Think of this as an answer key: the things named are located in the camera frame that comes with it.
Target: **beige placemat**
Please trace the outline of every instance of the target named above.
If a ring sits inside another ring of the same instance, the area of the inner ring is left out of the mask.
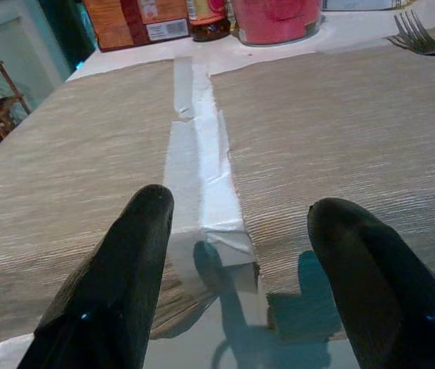
[[[68,82],[0,144],[0,341],[35,329],[131,196],[162,183],[173,62]]]
[[[435,271],[435,57],[388,45],[261,63],[212,81],[282,337],[314,336],[316,324],[335,321],[332,302],[298,284],[308,207],[323,197],[368,208]]]

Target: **metal fork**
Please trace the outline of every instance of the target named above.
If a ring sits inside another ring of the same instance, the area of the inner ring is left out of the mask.
[[[395,15],[399,35],[389,38],[394,44],[417,54],[435,55],[435,39],[430,36],[413,10]]]

